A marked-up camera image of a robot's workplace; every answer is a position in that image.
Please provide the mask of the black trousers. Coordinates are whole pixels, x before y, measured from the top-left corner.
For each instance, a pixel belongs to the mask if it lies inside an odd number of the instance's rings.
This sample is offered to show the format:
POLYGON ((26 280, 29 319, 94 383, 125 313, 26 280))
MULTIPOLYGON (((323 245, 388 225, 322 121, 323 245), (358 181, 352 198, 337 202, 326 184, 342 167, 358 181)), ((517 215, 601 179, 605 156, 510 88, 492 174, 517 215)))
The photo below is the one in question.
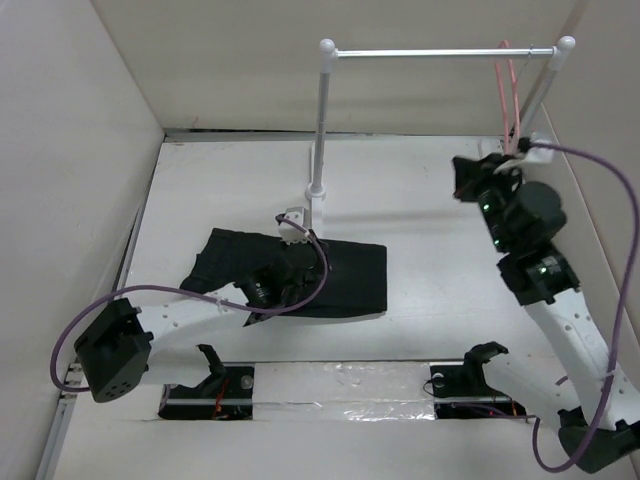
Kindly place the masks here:
MULTIPOLYGON (((215 228, 180 288, 205 294, 232 284, 242 290, 242 280, 266 266, 282 243, 259 233, 215 228)), ((319 244, 329 266, 328 275, 320 280, 325 284, 312 301, 289 314, 343 319, 385 313, 387 247, 339 240, 321 240, 319 244)))

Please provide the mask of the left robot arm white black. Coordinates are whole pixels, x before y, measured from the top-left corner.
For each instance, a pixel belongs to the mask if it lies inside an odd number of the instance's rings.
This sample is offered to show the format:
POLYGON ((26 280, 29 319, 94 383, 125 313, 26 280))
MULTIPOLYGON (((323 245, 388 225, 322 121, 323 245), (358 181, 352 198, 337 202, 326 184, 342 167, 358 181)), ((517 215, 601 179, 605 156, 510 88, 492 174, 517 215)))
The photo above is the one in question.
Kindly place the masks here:
POLYGON ((141 384, 174 384, 201 397, 218 393, 226 369, 207 338, 308 305, 327 282, 322 243, 283 245, 267 267, 211 294, 179 291, 176 301, 135 307, 109 302, 74 343, 93 400, 115 401, 141 384))

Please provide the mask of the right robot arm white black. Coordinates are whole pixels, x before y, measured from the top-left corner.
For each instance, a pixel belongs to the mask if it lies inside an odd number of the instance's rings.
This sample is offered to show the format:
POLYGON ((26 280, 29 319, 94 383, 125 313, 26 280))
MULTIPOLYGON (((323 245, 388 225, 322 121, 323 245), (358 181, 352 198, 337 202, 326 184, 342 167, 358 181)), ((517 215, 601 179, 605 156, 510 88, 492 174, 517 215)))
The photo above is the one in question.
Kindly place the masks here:
POLYGON ((472 347, 455 378, 473 393, 490 388, 529 408, 558 435, 569 466, 597 473, 639 449, 639 392, 621 371, 617 341, 606 342, 586 305, 577 274, 552 239, 567 216, 549 185, 525 181, 511 156, 456 156, 454 197, 478 205, 501 278, 540 328, 572 390, 545 379, 497 342, 472 347))

